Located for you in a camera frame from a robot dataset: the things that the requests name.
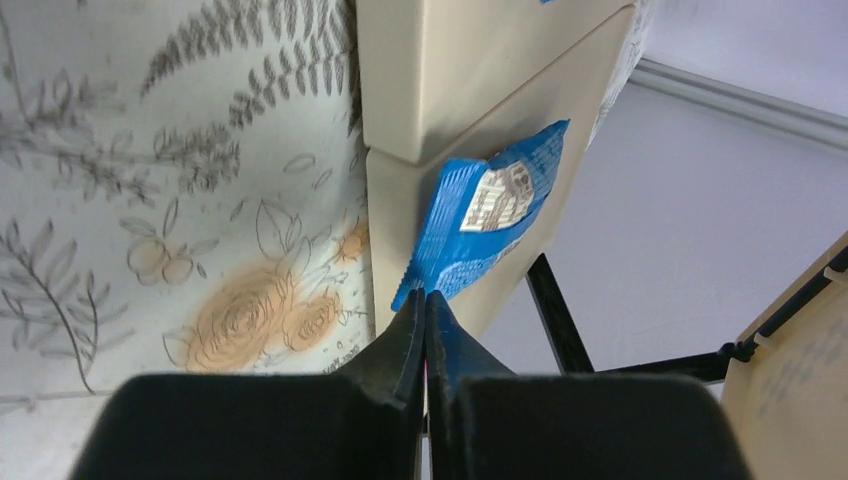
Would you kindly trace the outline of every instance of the blue snack wrapper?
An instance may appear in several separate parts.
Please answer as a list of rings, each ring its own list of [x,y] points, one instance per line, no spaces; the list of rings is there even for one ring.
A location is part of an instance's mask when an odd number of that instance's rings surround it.
[[[489,162],[445,163],[392,310],[419,288],[450,300],[518,245],[551,192],[567,129],[560,120]]]

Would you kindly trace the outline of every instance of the black metal rod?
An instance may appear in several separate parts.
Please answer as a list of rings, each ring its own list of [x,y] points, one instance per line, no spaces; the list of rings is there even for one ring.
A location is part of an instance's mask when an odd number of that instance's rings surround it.
[[[724,381],[724,377],[727,375],[727,366],[730,363],[732,349],[733,344],[729,343],[715,353],[703,353],[689,357],[643,363],[630,367],[605,370],[601,373],[680,374],[697,378],[706,383],[721,382]]]
[[[554,351],[560,373],[594,372],[592,361],[580,339],[577,325],[568,311],[565,298],[557,285],[554,272],[545,254],[527,272],[527,284],[542,318],[545,333]]]
[[[848,247],[842,249],[841,252],[833,257],[828,265],[831,269],[837,272],[844,272],[848,269]],[[812,299],[830,285],[830,280],[824,276],[824,268],[804,284],[794,295],[789,297],[780,308],[777,309],[769,318],[767,318],[757,330],[740,342],[738,346],[738,355],[740,360],[750,359],[757,349],[757,343],[754,337],[757,333],[763,337],[769,337],[789,321],[796,313],[804,308]]]

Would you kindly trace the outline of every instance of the fern leaf print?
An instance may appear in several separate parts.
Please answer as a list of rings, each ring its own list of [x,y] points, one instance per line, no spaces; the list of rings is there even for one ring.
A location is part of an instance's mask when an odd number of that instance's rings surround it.
[[[150,60],[142,98],[167,77],[199,61],[282,42],[276,64],[265,56],[233,93],[229,124],[243,129],[293,94],[347,94],[352,133],[361,117],[353,0],[211,0],[190,15]]]
[[[328,0],[210,0],[180,23],[153,57],[141,97],[189,65],[233,50],[261,47],[270,30],[275,40],[306,40],[326,17]]]
[[[288,16],[285,23],[271,24],[275,36],[278,32],[280,36],[289,36],[299,25],[298,15],[317,19],[319,26],[314,25],[314,20],[304,21],[306,37],[280,47],[279,70],[266,57],[263,62],[265,76],[261,82],[255,70],[248,73],[246,88],[233,93],[230,126],[245,128],[268,108],[274,108],[280,99],[291,98],[293,93],[312,97],[348,94],[353,101],[348,116],[348,133],[351,134],[362,111],[352,2],[339,1],[330,9],[327,0],[306,0],[301,7],[294,0],[272,0],[268,10],[275,13],[280,10]]]

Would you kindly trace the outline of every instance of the white wall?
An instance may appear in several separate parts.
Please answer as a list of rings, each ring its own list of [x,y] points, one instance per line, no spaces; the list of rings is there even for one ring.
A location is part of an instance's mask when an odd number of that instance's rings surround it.
[[[628,85],[548,258],[597,369],[733,340],[848,230],[848,158]],[[484,336],[555,372],[522,286]]]
[[[645,57],[848,116],[845,0],[657,0]]]

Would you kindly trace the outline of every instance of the wall trim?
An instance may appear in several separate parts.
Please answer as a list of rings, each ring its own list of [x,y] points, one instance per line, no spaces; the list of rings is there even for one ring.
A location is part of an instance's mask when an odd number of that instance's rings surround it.
[[[848,118],[642,59],[629,83],[848,154]]]

